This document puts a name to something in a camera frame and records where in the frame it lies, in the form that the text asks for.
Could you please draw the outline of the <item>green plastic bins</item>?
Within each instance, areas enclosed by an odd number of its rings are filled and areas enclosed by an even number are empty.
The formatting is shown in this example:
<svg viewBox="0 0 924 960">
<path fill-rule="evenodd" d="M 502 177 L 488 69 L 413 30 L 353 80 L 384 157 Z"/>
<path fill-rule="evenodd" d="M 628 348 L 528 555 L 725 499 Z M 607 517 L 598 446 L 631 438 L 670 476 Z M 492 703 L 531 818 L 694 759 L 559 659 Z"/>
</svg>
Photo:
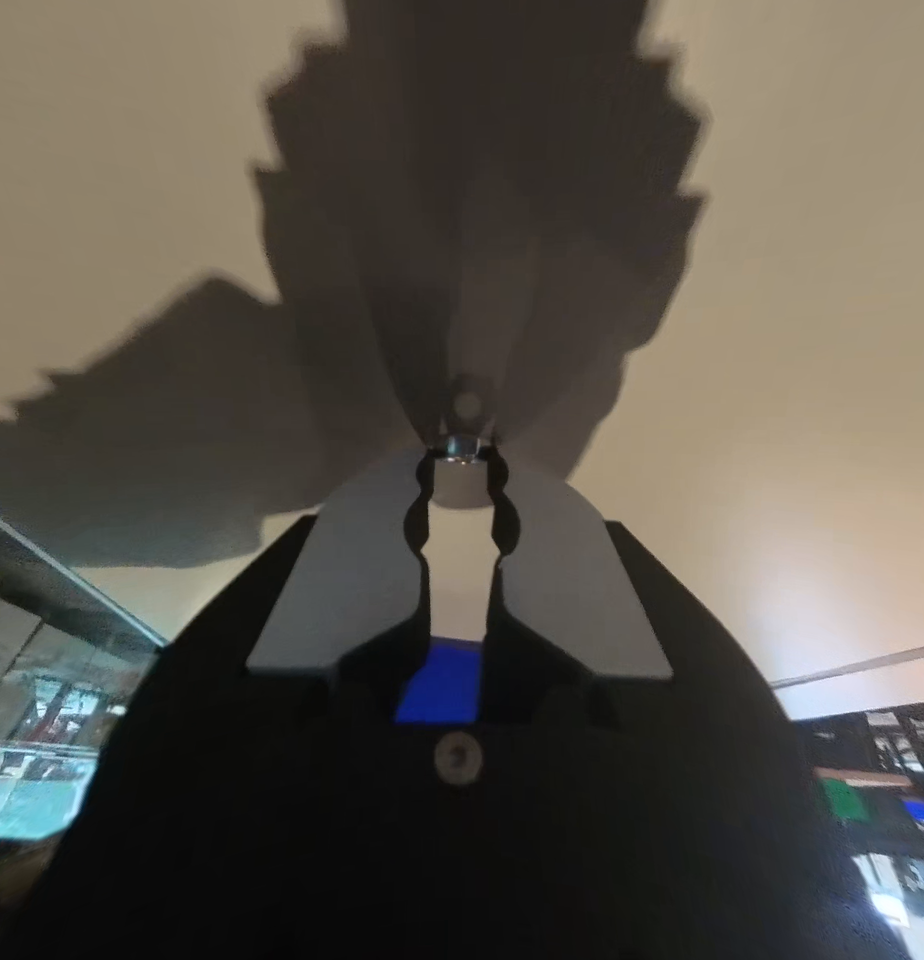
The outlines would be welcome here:
<svg viewBox="0 0 924 960">
<path fill-rule="evenodd" d="M 869 823 L 871 814 L 860 788 L 841 778 L 820 777 L 828 809 L 832 815 L 845 823 Z"/>
</svg>

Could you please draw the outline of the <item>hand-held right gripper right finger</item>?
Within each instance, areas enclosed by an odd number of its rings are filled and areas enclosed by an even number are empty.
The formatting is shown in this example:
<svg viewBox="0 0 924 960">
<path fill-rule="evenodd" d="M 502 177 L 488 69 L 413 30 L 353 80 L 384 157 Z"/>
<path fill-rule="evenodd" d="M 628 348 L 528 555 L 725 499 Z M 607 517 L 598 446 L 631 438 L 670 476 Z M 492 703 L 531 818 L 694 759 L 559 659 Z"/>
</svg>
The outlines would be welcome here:
<svg viewBox="0 0 924 960">
<path fill-rule="evenodd" d="M 497 449 L 487 461 L 505 613 L 598 677 L 670 681 L 672 666 L 600 511 L 538 466 Z"/>
</svg>

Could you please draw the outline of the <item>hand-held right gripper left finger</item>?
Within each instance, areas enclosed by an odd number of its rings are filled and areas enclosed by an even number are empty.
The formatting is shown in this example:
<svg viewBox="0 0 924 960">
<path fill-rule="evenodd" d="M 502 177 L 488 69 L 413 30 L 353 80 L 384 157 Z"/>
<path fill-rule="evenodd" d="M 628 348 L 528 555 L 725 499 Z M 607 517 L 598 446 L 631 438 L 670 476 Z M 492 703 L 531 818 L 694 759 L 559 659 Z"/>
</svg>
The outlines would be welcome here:
<svg viewBox="0 0 924 960">
<path fill-rule="evenodd" d="M 406 522 L 423 496 L 424 459 L 421 448 L 398 450 L 324 500 L 248 655 L 249 673 L 327 673 L 417 612 L 428 574 Z"/>
</svg>

